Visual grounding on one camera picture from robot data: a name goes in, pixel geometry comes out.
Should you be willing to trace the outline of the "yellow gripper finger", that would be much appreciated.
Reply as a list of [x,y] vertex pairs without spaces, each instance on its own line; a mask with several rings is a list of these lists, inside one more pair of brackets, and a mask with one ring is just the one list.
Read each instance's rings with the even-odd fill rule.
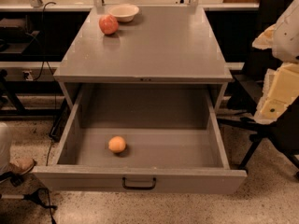
[[252,42],[252,46],[256,49],[271,49],[274,47],[274,32],[276,25],[273,24],[260,33]]
[[277,120],[299,96],[299,65],[283,63],[268,69],[263,81],[263,96],[257,104],[255,120]]

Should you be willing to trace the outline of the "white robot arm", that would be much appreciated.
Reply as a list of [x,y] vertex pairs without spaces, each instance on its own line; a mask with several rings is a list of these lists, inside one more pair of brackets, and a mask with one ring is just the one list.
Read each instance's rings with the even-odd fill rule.
[[265,29],[252,43],[256,49],[271,49],[282,61],[275,70],[268,68],[263,96],[254,120],[260,124],[276,121],[299,96],[299,0],[293,0],[275,24]]

